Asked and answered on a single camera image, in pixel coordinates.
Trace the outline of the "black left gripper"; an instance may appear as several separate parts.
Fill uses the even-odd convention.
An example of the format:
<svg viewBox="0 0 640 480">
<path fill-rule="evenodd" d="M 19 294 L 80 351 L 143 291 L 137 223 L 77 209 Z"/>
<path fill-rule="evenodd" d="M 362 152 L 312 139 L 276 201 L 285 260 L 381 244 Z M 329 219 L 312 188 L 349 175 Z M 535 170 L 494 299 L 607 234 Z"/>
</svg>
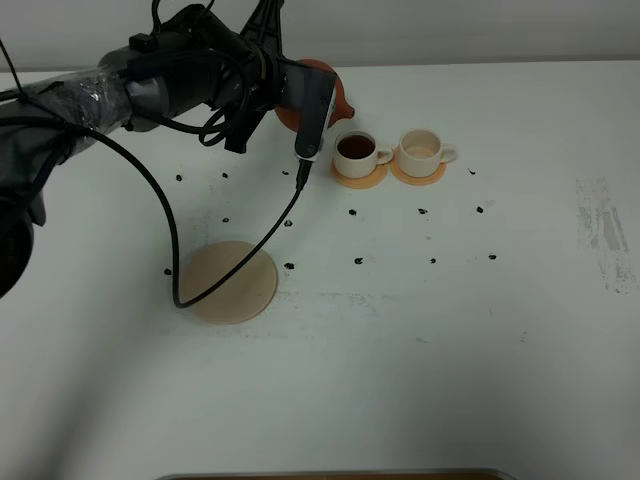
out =
<svg viewBox="0 0 640 480">
<path fill-rule="evenodd" d="M 154 65 L 167 107 L 149 120 L 177 131 L 231 131 L 224 148 L 245 153 L 247 142 L 283 87 L 281 9 L 284 0 L 260 0 L 239 33 L 213 12 L 190 4 L 171 19 L 151 5 Z"/>
</svg>

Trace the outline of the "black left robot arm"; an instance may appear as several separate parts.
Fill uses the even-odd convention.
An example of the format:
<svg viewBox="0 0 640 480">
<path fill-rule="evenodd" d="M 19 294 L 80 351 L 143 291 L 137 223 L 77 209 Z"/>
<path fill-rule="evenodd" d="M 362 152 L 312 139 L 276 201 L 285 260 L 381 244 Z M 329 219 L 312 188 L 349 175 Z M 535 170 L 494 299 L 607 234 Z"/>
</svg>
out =
<svg viewBox="0 0 640 480">
<path fill-rule="evenodd" d="M 152 19 L 147 33 L 96 69 L 17 85 L 1 95 L 1 289 L 24 273 L 45 223 L 53 169 L 93 144 L 115 147 L 118 128 L 163 126 L 242 154 L 289 85 L 278 1 L 261 1 L 240 32 L 207 4 Z"/>
</svg>

